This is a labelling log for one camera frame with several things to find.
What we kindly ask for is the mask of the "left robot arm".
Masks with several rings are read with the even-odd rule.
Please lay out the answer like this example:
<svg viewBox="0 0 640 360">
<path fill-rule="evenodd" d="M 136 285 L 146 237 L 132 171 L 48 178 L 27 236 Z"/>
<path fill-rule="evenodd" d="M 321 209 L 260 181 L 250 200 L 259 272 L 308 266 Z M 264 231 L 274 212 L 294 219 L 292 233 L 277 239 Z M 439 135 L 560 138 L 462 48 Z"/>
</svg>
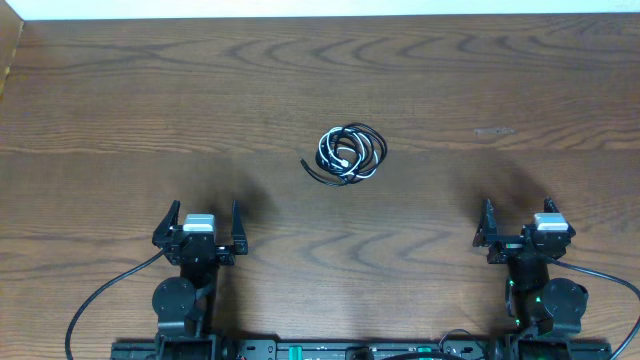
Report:
<svg viewBox="0 0 640 360">
<path fill-rule="evenodd" d="M 216 240 L 215 216 L 189 214 L 180 224 L 180 202 L 175 200 L 152 235 L 180 274 L 162 281 L 154 290 L 152 307 L 157 315 L 155 355 L 159 360 L 230 360 L 238 356 L 237 344 L 210 329 L 217 293 L 218 273 L 248 253 L 239 207 L 232 204 L 231 242 Z"/>
</svg>

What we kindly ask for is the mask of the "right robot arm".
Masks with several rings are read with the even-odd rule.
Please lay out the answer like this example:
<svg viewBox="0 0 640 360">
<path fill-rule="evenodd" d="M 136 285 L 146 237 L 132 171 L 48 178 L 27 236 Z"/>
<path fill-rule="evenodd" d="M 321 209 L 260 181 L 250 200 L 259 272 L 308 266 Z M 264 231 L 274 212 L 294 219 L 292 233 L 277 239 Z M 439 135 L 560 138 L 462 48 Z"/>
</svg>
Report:
<svg viewBox="0 0 640 360">
<path fill-rule="evenodd" d="M 581 332 L 588 291 L 566 278 L 551 278 L 548 265 L 566 254 L 576 235 L 553 200 L 517 235 L 499 232 L 490 200 L 482 203 L 473 245 L 488 249 L 489 264 L 508 268 L 505 306 L 516 331 L 492 339 L 489 359 L 570 359 L 571 337 Z"/>
</svg>

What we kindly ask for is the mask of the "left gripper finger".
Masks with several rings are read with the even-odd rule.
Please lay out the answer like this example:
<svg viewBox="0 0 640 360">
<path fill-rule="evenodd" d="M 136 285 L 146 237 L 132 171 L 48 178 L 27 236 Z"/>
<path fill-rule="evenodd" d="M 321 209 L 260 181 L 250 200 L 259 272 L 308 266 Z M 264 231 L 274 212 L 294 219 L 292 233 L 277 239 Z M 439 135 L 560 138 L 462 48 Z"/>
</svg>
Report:
<svg viewBox="0 0 640 360">
<path fill-rule="evenodd" d="M 152 235 L 152 243 L 158 248 L 166 248 L 173 239 L 173 227 L 178 224 L 180 202 L 174 200 Z"/>
<path fill-rule="evenodd" d="M 241 221 L 240 209 L 237 201 L 232 203 L 232 229 L 231 237 L 236 255 L 248 254 L 248 240 Z"/>
</svg>

